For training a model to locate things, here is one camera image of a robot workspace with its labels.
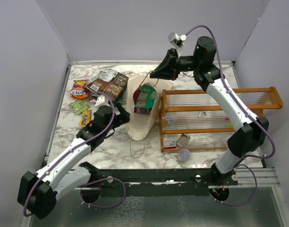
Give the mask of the teal foil snack packet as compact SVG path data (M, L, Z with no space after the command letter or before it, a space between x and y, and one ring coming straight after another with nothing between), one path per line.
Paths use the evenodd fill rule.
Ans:
M148 94L146 97L145 108L148 108L148 109L150 108L152 110L153 105L158 98L158 94L156 90L148 83L141 85L138 90L140 90L143 93Z

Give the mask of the dark brown snack bag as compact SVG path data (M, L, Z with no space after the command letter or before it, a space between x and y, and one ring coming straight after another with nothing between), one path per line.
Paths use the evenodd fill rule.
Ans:
M124 93L128 82L128 76L114 70L100 71L90 78L86 88L91 92L102 92L116 101Z

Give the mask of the yellow orange snack packet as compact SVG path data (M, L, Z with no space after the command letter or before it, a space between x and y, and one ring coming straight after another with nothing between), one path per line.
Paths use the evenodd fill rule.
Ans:
M79 122L79 125L85 127L91 121L91 117L92 117L92 110L90 109L82 110L82 118Z

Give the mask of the light green snack packet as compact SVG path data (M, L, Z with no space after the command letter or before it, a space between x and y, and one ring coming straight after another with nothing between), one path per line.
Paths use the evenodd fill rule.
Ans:
M89 108L89 105L84 100L78 99L69 104L69 106L73 109L75 114L81 114L81 112L85 109Z

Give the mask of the dark green snack bag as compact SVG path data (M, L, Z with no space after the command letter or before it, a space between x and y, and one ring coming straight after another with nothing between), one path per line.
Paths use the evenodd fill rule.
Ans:
M86 87L91 92L99 91L106 94L112 100L113 103L119 102L127 89L127 85L123 87L115 84L108 84L106 88L104 88L103 86L98 87L95 84Z

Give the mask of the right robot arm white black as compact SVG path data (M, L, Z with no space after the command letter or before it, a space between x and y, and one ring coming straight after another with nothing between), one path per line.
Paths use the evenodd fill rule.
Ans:
M182 72L193 72L195 82L210 95L230 119L235 133L228 139L228 149L212 165L210 179L221 185L228 175L250 152L263 145L269 121L258 117L241 101L225 79L222 67L216 67L214 58L219 57L216 42L208 37L198 38L193 55L181 56L186 35L172 33L168 40L174 46L166 53L160 65L150 73L152 79L176 80Z

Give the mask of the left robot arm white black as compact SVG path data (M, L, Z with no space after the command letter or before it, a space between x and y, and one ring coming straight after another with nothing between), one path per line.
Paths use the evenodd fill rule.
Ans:
M71 144L52 162L35 173L26 172L20 181L17 201L23 214L43 219L54 209L57 201L78 186L94 186L98 175L84 167L72 168L88 156L113 130L130 120L130 114L120 103L102 105L93 120L82 128Z

